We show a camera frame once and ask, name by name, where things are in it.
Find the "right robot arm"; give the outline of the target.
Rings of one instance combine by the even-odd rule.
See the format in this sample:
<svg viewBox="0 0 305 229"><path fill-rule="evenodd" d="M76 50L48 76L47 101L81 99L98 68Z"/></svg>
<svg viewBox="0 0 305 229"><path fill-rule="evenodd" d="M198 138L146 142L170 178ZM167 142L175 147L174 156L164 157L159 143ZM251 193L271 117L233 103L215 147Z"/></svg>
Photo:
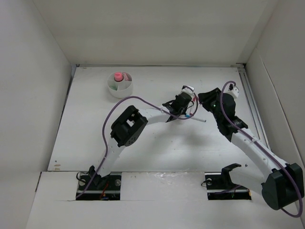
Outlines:
<svg viewBox="0 0 305 229"><path fill-rule="evenodd" d="M236 116L235 99L238 94L238 89L234 87L228 93L216 88L198 95L199 103L213 114L220 133L242 150L259 169L259 173L254 174L250 168L239 164L224 167L225 173L220 176L221 184L226 188L235 184L245 186L260 194L274 210L298 201L302 211L305 196L302 168L297 163L289 164L275 155Z"/></svg>

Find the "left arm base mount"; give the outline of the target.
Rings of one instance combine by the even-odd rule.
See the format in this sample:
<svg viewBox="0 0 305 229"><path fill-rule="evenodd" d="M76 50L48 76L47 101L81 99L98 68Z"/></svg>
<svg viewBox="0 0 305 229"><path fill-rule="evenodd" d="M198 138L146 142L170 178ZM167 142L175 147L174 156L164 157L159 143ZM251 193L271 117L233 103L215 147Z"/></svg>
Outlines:
<svg viewBox="0 0 305 229"><path fill-rule="evenodd" d="M76 191L76 200L101 200L117 201L121 197L122 173L114 172L101 177L96 175L89 184L90 175L95 172L94 167L90 167L88 172L78 172L76 179L78 186Z"/></svg>

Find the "red capped marker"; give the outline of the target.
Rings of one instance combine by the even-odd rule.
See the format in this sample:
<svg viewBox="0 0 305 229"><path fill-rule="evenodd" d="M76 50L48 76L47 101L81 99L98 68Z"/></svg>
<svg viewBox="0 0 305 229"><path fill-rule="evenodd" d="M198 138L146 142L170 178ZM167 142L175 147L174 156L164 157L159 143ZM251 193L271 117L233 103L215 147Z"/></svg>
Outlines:
<svg viewBox="0 0 305 229"><path fill-rule="evenodd" d="M197 101L193 101L193 104L191 105L191 107L189 108L189 115L195 115L196 111L198 108L198 103Z"/></svg>

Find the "blue capped marker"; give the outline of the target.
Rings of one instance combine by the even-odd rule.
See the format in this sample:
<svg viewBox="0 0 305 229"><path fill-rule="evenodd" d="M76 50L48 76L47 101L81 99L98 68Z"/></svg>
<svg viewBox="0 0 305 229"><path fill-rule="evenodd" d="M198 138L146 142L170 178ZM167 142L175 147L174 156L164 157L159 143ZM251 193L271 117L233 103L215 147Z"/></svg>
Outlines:
<svg viewBox="0 0 305 229"><path fill-rule="evenodd" d="M203 122L203 123L206 123L206 120L205 119L201 119L201 118L196 118L194 116L191 116L191 115L185 115L186 118L189 118L189 119L193 119L195 121L199 121L199 122Z"/></svg>

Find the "green correction tape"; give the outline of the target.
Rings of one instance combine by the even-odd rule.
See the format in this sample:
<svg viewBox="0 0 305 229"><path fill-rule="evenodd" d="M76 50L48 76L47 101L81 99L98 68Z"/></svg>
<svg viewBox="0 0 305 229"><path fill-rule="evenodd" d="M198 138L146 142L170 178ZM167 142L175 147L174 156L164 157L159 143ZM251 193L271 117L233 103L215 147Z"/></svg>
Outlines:
<svg viewBox="0 0 305 229"><path fill-rule="evenodd" d="M113 82L111 82L111 83L109 84L109 87L110 87L112 90L117 91L117 90L118 90L118 87L119 87L119 84L118 84L117 82L113 81Z"/></svg>

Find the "pink correction tape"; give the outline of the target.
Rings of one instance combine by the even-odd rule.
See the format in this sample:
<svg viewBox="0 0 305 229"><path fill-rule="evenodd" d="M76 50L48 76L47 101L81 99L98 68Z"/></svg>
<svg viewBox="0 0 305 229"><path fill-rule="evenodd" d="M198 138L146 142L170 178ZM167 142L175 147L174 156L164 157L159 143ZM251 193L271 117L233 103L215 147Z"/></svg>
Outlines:
<svg viewBox="0 0 305 229"><path fill-rule="evenodd" d="M128 75L124 74L123 76L124 76L125 81L132 81Z"/></svg>

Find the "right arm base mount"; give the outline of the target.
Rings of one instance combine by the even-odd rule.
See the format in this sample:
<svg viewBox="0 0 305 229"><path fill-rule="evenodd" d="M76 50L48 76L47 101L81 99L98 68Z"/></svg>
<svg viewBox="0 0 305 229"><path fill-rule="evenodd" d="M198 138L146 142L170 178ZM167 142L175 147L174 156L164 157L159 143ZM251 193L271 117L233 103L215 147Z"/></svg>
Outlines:
<svg viewBox="0 0 305 229"><path fill-rule="evenodd" d="M225 166L220 172L205 172L201 183L207 190L208 200L252 200L251 192L244 186L232 182L230 172L241 167L233 163Z"/></svg>

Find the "pink glue bottle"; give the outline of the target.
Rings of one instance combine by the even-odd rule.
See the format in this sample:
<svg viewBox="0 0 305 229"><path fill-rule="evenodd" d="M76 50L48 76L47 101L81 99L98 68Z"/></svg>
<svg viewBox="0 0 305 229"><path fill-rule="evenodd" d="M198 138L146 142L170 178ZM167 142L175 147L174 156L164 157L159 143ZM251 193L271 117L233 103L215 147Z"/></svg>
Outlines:
<svg viewBox="0 0 305 229"><path fill-rule="evenodd" d="M115 74L114 74L114 81L116 81L116 82L121 82L121 81L123 81L124 80L124 77L123 77L123 75L122 75L122 72L116 72Z"/></svg>

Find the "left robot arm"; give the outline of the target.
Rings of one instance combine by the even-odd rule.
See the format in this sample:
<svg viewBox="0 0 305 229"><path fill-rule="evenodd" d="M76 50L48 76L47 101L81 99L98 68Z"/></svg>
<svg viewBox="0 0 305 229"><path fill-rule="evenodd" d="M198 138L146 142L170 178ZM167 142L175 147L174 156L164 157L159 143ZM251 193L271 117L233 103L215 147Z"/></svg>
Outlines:
<svg viewBox="0 0 305 229"><path fill-rule="evenodd" d="M151 108L139 110L133 105L128 106L111 125L109 139L106 139L106 124L103 124L102 138L105 143L105 151L98 163L92 165L88 170L89 183L95 189L101 189L106 185L106 180L121 152L136 142L146 126L155 123L168 123L177 119L186 120L185 115L189 104L196 101L195 93L187 92L185 89L176 95L174 100L161 106L155 106L137 96L129 96L114 106L105 122L109 120L110 115L118 105L131 98L139 99Z"/></svg>

